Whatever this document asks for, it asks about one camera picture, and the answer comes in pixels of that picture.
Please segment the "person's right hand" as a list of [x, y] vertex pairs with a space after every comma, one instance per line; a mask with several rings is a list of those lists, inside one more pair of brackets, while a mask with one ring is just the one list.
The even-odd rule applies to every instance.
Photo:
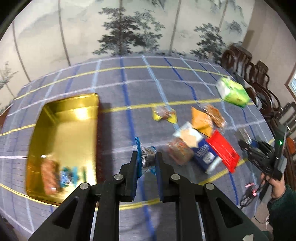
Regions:
[[277, 180], [274, 178], [269, 177], [268, 175], [265, 175], [264, 173], [261, 174], [261, 180], [263, 183], [266, 181], [272, 186], [272, 192], [271, 197], [273, 199], [278, 199], [282, 197], [282, 195], [285, 192], [285, 180], [284, 177], [281, 178], [281, 180]]

